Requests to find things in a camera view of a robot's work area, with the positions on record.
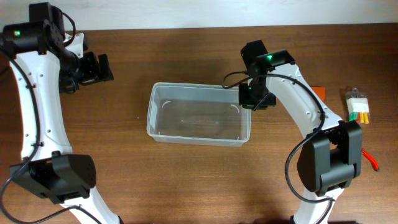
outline orange block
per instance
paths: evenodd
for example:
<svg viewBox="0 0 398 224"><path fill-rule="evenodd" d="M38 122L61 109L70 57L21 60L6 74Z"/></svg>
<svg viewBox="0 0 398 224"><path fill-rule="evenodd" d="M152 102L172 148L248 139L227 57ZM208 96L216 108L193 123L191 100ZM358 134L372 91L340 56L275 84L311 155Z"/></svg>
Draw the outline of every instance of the orange block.
<svg viewBox="0 0 398 224"><path fill-rule="evenodd" d="M322 102L325 101L325 97L326 97L326 88L325 87L312 87L311 89L317 94L317 96L319 97L319 99L322 100Z"/></svg>

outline white plastic bin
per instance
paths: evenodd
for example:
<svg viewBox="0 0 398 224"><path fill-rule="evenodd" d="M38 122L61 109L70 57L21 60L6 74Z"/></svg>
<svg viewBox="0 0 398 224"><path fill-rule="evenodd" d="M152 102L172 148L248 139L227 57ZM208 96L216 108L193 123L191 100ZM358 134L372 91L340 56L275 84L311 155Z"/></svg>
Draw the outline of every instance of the white plastic bin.
<svg viewBox="0 0 398 224"><path fill-rule="evenodd" d="M239 106L238 87L156 83L147 132L158 142L242 146L250 138L251 110Z"/></svg>

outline white wall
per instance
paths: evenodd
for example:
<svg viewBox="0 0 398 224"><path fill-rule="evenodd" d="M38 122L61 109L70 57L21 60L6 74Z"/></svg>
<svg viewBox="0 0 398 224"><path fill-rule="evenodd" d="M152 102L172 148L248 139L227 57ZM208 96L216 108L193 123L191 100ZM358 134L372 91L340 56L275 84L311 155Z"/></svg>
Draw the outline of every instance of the white wall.
<svg viewBox="0 0 398 224"><path fill-rule="evenodd" d="M0 28L28 21L27 0L0 0ZM78 30L398 22L398 0L53 0Z"/></svg>

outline wooden table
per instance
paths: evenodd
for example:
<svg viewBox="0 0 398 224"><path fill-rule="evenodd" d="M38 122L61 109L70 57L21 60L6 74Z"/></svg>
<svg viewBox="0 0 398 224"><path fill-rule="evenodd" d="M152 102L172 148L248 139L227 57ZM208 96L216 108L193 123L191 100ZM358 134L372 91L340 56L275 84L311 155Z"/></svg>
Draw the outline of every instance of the wooden table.
<svg viewBox="0 0 398 224"><path fill-rule="evenodd" d="M108 54L114 81L61 95L73 152L95 161L97 188L125 223L251 223L288 219L300 201L284 179L288 153L301 140L278 102L252 114L251 138L242 147L155 142L146 133L156 82L219 85L244 69L241 48L262 39L270 52L287 49L306 81L326 87L325 103L347 118L344 93L359 88L369 97L371 124L363 146L361 176L338 199L330 220L396 223L398 219L398 24L285 26L177 30L89 31L90 50ZM238 81L242 77L230 80ZM0 77L0 181L20 162L22 123L16 84ZM292 182L302 192L295 165ZM60 209L12 184L4 201L16 217L32 221ZM0 216L0 223L10 223ZM48 223L78 223L71 213Z"/></svg>

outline red chili pepper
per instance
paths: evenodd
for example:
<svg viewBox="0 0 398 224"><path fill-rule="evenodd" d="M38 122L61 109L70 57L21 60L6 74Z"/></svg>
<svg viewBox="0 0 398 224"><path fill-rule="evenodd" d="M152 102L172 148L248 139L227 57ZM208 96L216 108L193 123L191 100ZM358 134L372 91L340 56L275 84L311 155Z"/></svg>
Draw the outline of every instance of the red chili pepper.
<svg viewBox="0 0 398 224"><path fill-rule="evenodd" d="M371 156L369 153L367 153L365 151L364 148L362 148L362 155L368 159L368 161L372 164L372 167L374 169L374 171L379 171L379 164L377 163L377 161L373 158L373 156Z"/></svg>

